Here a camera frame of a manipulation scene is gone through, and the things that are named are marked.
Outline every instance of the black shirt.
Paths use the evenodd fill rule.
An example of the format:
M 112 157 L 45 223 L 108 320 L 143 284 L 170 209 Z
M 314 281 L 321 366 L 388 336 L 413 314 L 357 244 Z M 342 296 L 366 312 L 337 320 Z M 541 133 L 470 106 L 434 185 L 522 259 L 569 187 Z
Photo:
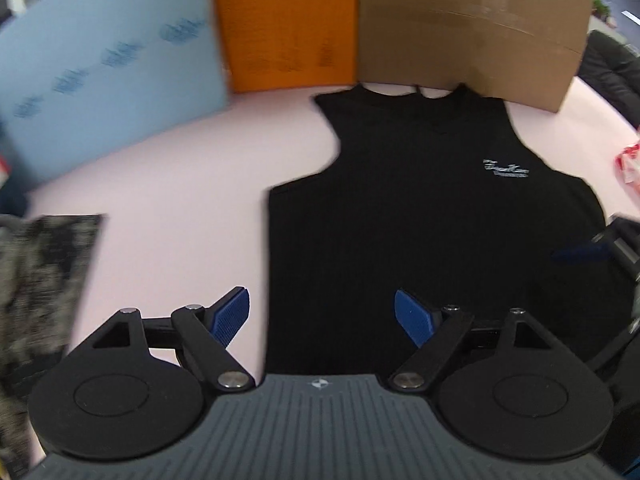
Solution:
M 602 209 L 520 142 L 502 100 L 357 85 L 315 101 L 340 154 L 270 192 L 267 372 L 388 376 L 415 351 L 399 288 L 483 319 L 525 308 L 581 358 L 628 324 L 614 263 L 551 259 L 601 231 Z

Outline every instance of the orange board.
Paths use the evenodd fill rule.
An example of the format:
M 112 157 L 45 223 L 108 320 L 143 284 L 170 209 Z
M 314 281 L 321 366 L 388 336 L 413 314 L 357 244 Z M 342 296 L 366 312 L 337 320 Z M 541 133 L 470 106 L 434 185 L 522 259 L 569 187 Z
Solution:
M 237 92 L 350 84 L 356 0 L 216 0 Z

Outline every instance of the gray gripper base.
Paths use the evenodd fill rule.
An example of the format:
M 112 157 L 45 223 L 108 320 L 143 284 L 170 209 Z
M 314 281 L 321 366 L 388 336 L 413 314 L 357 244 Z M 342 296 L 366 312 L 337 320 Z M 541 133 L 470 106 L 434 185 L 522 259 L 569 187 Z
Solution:
M 187 437 L 120 463 L 49 455 L 28 480 L 612 480 L 595 456 L 529 465 L 460 442 L 424 399 L 374 376 L 267 376 L 220 397 Z

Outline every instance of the black jacket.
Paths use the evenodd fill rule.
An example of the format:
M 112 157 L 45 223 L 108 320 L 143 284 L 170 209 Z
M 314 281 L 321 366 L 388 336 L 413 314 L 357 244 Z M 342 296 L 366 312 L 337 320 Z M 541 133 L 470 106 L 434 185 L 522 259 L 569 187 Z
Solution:
M 578 76 L 634 128 L 640 126 L 640 58 L 599 30 L 591 31 Z

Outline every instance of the pink tabletop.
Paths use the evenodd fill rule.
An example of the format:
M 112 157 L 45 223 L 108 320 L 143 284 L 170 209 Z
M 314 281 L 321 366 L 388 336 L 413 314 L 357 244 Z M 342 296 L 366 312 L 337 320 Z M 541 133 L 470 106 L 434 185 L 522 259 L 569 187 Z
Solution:
M 72 345 L 124 306 L 138 307 L 144 317 L 168 316 L 189 303 L 209 306 L 242 285 L 250 292 L 251 314 L 229 350 L 259 378 L 266 326 L 266 191 L 322 170 L 337 154 L 337 139 L 309 99 L 331 90 L 235 96 L 224 113 L 159 134 L 37 189 L 32 217 L 108 215 Z M 640 201 L 617 180 L 612 164 L 623 146 L 636 142 L 636 133 L 581 80 L 574 80 L 558 114 L 514 104 L 508 109 L 523 142 L 551 167 L 591 184 L 607 216 L 640 216 Z

